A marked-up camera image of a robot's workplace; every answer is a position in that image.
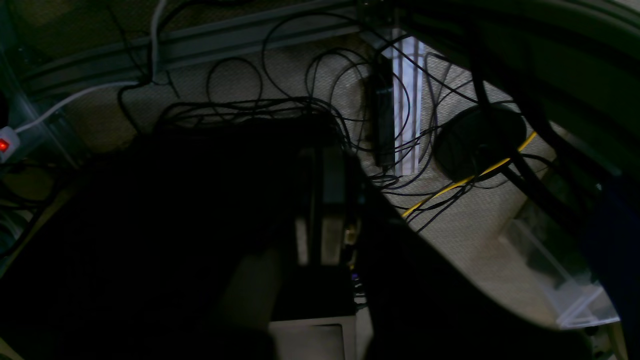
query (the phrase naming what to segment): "plastic bin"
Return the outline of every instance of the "plastic bin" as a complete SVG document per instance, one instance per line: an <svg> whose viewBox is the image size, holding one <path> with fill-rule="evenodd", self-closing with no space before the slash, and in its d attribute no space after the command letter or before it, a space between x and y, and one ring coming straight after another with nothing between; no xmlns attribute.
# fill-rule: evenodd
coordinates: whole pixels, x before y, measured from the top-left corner
<svg viewBox="0 0 640 360"><path fill-rule="evenodd" d="M536 230L540 230L540 223L532 225L531 217L514 219L507 224L500 240L513 248L531 270L557 316L558 327L576 329L617 322L620 318L611 300L578 250L562 249L562 257L557 258L554 250L534 235Z"/></svg>

